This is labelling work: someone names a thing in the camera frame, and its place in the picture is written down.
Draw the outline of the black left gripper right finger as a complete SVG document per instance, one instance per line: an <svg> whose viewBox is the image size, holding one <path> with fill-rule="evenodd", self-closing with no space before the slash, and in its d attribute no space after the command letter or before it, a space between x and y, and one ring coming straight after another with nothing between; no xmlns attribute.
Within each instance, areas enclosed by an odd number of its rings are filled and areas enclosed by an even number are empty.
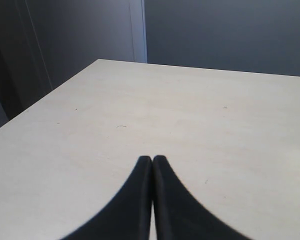
<svg viewBox="0 0 300 240"><path fill-rule="evenodd" d="M243 235L205 209L179 180L167 158L152 162L158 240L242 240Z"/></svg>

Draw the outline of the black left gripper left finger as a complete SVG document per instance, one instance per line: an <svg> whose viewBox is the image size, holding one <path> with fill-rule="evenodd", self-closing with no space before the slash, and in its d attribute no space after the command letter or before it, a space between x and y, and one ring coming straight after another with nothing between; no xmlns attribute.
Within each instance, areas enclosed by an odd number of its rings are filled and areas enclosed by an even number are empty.
<svg viewBox="0 0 300 240"><path fill-rule="evenodd" d="M152 160L140 156L110 202L65 240L148 240L152 214Z"/></svg>

